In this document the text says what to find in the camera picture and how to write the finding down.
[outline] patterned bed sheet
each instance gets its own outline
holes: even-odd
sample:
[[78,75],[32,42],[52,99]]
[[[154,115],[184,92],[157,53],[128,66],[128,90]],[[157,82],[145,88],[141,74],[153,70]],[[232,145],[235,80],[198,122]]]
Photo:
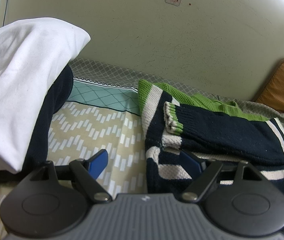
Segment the patterned bed sheet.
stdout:
[[[146,193],[144,135],[137,91],[74,79],[72,93],[52,119],[48,159],[66,165],[107,149],[109,163],[97,181],[114,198]],[[71,187],[69,181],[61,184]],[[0,185],[0,203],[16,184]],[[6,231],[0,220],[0,239]]]

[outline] beige wall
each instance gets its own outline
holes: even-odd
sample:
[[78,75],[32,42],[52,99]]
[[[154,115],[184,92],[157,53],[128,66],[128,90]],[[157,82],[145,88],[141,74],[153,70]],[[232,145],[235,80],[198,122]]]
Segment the beige wall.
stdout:
[[82,57],[239,99],[284,57],[284,0],[9,0],[7,23],[30,17],[87,30]]

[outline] white pillowcase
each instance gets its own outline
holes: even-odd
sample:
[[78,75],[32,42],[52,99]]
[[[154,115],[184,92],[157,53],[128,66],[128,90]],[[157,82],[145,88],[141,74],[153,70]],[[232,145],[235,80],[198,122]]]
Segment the white pillowcase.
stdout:
[[54,18],[0,28],[0,170],[21,171],[44,97],[89,34]]

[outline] black cable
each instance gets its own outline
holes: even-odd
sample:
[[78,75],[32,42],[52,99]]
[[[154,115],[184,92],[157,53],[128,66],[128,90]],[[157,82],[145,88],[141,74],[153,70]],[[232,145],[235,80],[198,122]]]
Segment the black cable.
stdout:
[[6,10],[7,10],[7,3],[8,3],[8,0],[6,0],[5,13],[4,13],[3,25],[2,25],[2,26],[4,26],[4,21],[5,21],[5,16],[6,16]]

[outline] beige zigzag pattern sheet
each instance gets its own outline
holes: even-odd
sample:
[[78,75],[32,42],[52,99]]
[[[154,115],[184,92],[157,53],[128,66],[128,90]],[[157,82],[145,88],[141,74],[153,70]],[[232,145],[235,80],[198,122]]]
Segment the beige zigzag pattern sheet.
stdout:
[[[97,181],[117,193],[146,193],[146,160],[141,118],[129,112],[66,102],[52,119],[48,159],[66,165],[107,149],[109,164]],[[0,203],[15,186],[0,185]],[[0,220],[0,239],[6,235]]]

